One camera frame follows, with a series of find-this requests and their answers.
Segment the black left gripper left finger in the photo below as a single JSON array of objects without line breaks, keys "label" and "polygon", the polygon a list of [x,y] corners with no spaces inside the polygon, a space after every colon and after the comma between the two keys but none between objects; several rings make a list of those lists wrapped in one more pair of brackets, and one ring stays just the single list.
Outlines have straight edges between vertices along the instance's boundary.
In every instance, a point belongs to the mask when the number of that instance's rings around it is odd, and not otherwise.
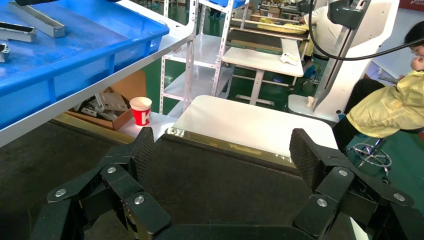
[{"label": "black left gripper left finger", "polygon": [[142,186],[153,150],[153,130],[143,127],[133,142],[112,147],[93,169],[54,188],[30,238],[82,240],[101,215],[114,211],[133,240],[155,239],[171,217]]}]

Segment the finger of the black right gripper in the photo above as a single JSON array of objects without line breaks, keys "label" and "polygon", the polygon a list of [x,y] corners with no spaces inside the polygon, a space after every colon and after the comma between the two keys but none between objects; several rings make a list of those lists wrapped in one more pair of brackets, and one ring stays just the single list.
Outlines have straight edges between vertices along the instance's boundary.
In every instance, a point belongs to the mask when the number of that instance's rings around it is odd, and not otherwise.
[{"label": "finger of the black right gripper", "polygon": [[29,6],[29,5],[37,5],[37,4],[43,4],[43,3],[51,3],[58,0],[15,0],[15,2],[19,6]]}]

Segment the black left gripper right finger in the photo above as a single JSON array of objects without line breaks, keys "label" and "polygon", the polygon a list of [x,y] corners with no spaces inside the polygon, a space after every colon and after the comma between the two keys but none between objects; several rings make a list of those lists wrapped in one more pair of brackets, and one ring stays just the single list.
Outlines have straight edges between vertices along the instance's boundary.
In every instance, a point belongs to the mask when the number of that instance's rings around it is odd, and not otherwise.
[{"label": "black left gripper right finger", "polygon": [[406,193],[360,172],[339,150],[316,144],[295,128],[289,151],[312,195],[293,226],[321,240],[338,214],[351,217],[375,240],[421,240],[424,217]]}]

